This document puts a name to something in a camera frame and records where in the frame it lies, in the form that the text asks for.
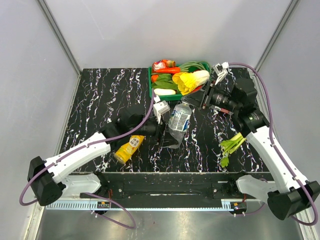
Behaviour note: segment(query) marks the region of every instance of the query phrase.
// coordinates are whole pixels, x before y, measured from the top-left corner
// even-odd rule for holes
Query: green plastic tray
[[[210,66],[205,63],[205,62],[201,62],[201,64],[204,66],[204,68],[210,72]],[[194,71],[198,70],[198,68],[196,67],[190,67],[189,68],[189,72],[190,73],[193,73]],[[152,98],[152,87],[151,87],[151,73],[152,73],[152,67],[150,66],[148,68],[148,75],[149,75],[149,95],[150,95],[150,98]],[[179,93],[179,94],[175,94],[175,95],[164,95],[164,96],[159,96],[159,98],[161,99],[161,101],[165,100],[165,101],[177,101],[177,100],[181,100],[182,98],[182,94]]]

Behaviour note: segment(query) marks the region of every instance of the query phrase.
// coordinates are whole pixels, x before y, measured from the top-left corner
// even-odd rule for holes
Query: celery
[[[220,161],[220,164],[221,164],[221,167],[223,167],[223,168],[228,167],[229,158],[227,156],[222,158],[221,161]]]
[[[224,140],[220,143],[222,155],[224,156],[220,161],[221,167],[225,168],[229,165],[228,157],[230,154],[234,153],[241,146],[241,144],[244,143],[245,140],[246,138],[244,138],[239,132],[230,140]]]

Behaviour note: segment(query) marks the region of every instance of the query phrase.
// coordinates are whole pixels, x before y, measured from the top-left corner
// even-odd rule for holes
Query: orange carrot
[[[155,82],[155,81],[157,81],[157,78],[159,77],[159,75],[152,75],[151,76],[151,82]]]
[[[155,71],[159,74],[177,74],[180,73],[180,67],[170,67],[170,68],[162,68]]]

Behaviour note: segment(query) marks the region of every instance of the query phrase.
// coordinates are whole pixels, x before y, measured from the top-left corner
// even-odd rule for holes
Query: plastic water bottle
[[[185,137],[191,114],[192,114],[191,108],[189,107],[188,104],[184,102],[177,104],[174,107],[169,120],[168,130],[171,136],[178,141],[178,144],[168,146],[168,148],[170,149],[179,148],[182,140]]]

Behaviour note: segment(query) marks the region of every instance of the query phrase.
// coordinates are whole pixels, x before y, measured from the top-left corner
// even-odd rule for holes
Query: white wall
[[[289,0],[46,0],[81,68],[255,65]]]
[[[0,1],[0,53],[0,239],[18,240],[30,160],[55,153],[77,76],[34,0]]]
[[[279,140],[320,183],[320,1],[301,1],[260,71]],[[320,213],[320,199],[316,201]],[[320,223],[316,226],[320,233]]]

